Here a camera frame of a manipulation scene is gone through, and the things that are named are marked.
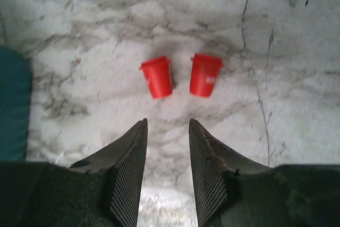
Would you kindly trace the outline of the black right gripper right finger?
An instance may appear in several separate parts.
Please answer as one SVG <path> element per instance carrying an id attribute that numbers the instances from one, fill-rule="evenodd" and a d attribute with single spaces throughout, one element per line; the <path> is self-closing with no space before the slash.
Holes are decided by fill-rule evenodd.
<path id="1" fill-rule="evenodd" d="M 189 143 L 199 226 L 339 226 L 338 165 L 268 167 L 195 119 Z"/>

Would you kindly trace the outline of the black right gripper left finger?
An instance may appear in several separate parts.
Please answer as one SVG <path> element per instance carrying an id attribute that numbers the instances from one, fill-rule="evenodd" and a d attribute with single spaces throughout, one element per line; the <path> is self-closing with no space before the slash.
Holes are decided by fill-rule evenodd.
<path id="1" fill-rule="evenodd" d="M 62 167 L 1 162 L 1 226 L 136 226 L 148 122 Z"/>

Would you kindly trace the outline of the red capsule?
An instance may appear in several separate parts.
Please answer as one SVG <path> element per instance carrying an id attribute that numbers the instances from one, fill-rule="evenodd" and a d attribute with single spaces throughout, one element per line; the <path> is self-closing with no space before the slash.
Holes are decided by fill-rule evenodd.
<path id="1" fill-rule="evenodd" d="M 192 70 L 189 91 L 199 97 L 210 97 L 221 68 L 224 66 L 219 57 L 195 53 L 191 57 Z"/>
<path id="2" fill-rule="evenodd" d="M 139 70 L 143 72 L 154 99 L 167 97 L 173 92 L 169 63 L 167 56 L 160 56 L 141 63 Z"/>

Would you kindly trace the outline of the teal storage basket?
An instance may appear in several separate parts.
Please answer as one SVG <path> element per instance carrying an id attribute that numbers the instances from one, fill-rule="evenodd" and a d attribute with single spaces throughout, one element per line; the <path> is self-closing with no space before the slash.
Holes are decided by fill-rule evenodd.
<path id="1" fill-rule="evenodd" d="M 32 70 L 24 57 L 1 46 L 1 160 L 26 158 Z"/>

